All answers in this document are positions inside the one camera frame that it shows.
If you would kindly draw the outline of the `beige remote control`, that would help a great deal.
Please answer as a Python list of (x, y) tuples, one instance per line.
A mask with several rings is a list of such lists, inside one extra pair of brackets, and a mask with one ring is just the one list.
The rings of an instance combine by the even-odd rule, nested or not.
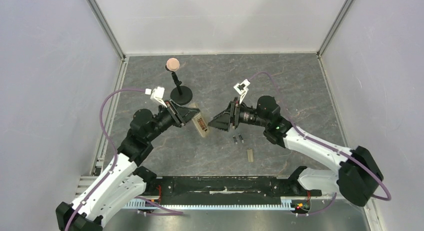
[(208, 134), (210, 133), (210, 129), (208, 127), (208, 123), (206, 119), (204, 118), (202, 112), (200, 111), (197, 113), (191, 121), (194, 123), (198, 133), (202, 138), (206, 138)]

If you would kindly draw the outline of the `AAA battery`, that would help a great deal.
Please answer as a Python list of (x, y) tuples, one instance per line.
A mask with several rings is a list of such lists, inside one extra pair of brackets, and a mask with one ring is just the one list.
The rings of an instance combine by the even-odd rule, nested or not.
[(233, 139), (234, 143), (237, 145), (237, 144), (238, 144), (238, 140), (237, 140), (237, 138), (233, 135), (233, 136), (232, 136), (232, 139)]
[(238, 134), (238, 137), (239, 137), (239, 139), (240, 139), (241, 143), (242, 143), (242, 144), (244, 144), (244, 143), (245, 143), (245, 141), (244, 141), (244, 139), (243, 139), (242, 135), (241, 135), (241, 134)]

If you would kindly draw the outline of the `beige battery cover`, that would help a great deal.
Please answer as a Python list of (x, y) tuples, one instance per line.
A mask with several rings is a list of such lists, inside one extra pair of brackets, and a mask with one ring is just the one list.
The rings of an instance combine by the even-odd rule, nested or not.
[(253, 163), (254, 162), (254, 152), (252, 149), (247, 149), (247, 159), (249, 163)]

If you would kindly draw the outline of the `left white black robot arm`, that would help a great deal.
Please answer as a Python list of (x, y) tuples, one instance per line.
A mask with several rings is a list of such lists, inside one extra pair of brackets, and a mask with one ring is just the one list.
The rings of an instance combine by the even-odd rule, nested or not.
[(183, 127), (199, 113), (198, 108), (173, 100), (165, 101), (157, 114), (146, 108), (137, 110), (108, 169), (74, 201), (56, 208), (59, 229), (101, 231), (128, 202), (141, 194), (152, 195), (157, 189), (156, 175), (142, 166), (153, 150), (152, 141), (172, 126)]

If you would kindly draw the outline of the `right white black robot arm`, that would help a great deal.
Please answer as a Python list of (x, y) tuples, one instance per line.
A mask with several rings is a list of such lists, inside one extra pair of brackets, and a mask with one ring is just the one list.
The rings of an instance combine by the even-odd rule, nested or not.
[(273, 96), (261, 96), (256, 107), (234, 99), (208, 126), (227, 132), (239, 124), (263, 127), (263, 135), (271, 144), (299, 152), (328, 168), (302, 168), (288, 182), (289, 190), (295, 195), (307, 190), (337, 192), (352, 204), (364, 207), (384, 179), (367, 148), (343, 147), (307, 133), (281, 115)]

